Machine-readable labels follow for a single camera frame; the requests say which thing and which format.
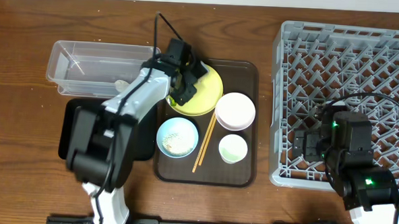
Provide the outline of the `wooden chopstick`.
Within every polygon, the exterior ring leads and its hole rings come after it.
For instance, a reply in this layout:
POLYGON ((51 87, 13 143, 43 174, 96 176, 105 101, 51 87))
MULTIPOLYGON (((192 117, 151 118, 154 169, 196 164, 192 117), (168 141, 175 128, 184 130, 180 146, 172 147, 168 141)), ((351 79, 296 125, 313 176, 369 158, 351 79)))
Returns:
POLYGON ((197 166, 199 166, 198 163, 199 163, 199 159, 200 159, 200 156, 201 156, 201 152, 202 152, 202 150, 203 150, 203 148, 204 148, 204 140, 205 140, 205 138, 206 138, 207 133, 208 133, 208 128, 207 128, 206 134, 204 135, 204 138, 203 138, 203 140, 202 140, 202 145, 201 145, 201 147, 200 147, 200 150, 198 151, 197 159, 196 159, 195 164, 194 164, 194 166, 193 166, 193 169, 192 169, 192 171, 191 171, 192 173, 195 173, 197 166))
POLYGON ((213 134, 213 131, 214 131, 216 120, 217 120, 216 114, 213 113, 212 119, 210 120, 210 124, 208 126, 208 133, 207 133, 206 138, 204 140, 204 148, 203 148, 203 150, 201 152, 201 156, 199 158, 200 159, 199 163, 198 163, 199 166, 201 166, 203 161, 204 161, 204 157, 205 157, 206 151, 207 151, 209 143, 210 143, 210 138, 211 138, 211 135, 213 134))

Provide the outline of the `light blue bowl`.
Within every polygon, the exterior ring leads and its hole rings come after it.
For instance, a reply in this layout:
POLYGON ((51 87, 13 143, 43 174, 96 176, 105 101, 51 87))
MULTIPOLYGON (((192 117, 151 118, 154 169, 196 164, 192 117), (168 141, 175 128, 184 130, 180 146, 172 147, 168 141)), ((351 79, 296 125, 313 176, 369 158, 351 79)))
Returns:
POLYGON ((191 121, 173 117, 159 127, 156 143, 164 155, 180 159, 193 152, 198 144, 198 136, 199 132, 191 121))

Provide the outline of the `pink bowl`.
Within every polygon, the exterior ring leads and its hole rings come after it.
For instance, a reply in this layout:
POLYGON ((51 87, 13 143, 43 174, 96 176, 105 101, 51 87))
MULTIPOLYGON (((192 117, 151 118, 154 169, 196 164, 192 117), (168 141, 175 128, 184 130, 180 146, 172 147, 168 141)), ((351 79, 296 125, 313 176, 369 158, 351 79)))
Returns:
POLYGON ((230 92, 222 96, 215 106, 217 122, 226 130, 241 131, 254 121, 256 111, 253 101, 246 95, 230 92))

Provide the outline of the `white tissue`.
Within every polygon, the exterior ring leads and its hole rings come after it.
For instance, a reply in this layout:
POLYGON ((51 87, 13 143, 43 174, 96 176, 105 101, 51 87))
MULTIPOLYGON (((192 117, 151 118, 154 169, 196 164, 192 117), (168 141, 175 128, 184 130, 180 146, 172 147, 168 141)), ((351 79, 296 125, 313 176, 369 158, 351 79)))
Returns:
POLYGON ((123 92, 125 89, 127 89, 127 87, 130 85, 129 82, 125 81, 125 80, 117 80, 115 81, 115 90, 118 93, 123 92))

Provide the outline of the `white cup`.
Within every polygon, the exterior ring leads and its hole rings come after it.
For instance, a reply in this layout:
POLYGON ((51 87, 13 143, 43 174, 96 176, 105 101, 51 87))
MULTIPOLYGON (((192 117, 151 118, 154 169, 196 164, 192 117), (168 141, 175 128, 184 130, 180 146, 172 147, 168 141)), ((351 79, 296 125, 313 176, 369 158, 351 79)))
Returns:
POLYGON ((249 149, 246 141, 241 136, 229 134, 219 142, 218 150, 225 163, 233 164, 242 161, 249 149))

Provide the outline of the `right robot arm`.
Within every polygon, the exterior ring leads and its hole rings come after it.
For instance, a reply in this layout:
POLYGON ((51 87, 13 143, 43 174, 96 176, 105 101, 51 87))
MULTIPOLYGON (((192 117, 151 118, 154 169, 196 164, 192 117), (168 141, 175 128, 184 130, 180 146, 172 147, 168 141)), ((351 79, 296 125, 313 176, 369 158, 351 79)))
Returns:
POLYGON ((293 156, 324 162, 332 189, 354 224, 399 224, 392 172, 373 162, 372 125, 359 112, 325 112, 317 129, 295 131, 293 156))

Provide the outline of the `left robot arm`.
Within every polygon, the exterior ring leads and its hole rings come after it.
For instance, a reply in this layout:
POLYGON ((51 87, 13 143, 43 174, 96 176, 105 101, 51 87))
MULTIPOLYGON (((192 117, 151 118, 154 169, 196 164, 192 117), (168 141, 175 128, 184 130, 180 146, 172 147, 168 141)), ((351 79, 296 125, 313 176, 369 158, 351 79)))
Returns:
POLYGON ((191 101, 199 92, 196 84, 213 71, 200 60, 188 64, 159 53, 142 63, 137 78, 117 96, 67 103, 58 155, 91 199, 92 224, 127 223, 123 185, 138 158, 134 138, 140 122, 168 96, 179 105, 191 101))

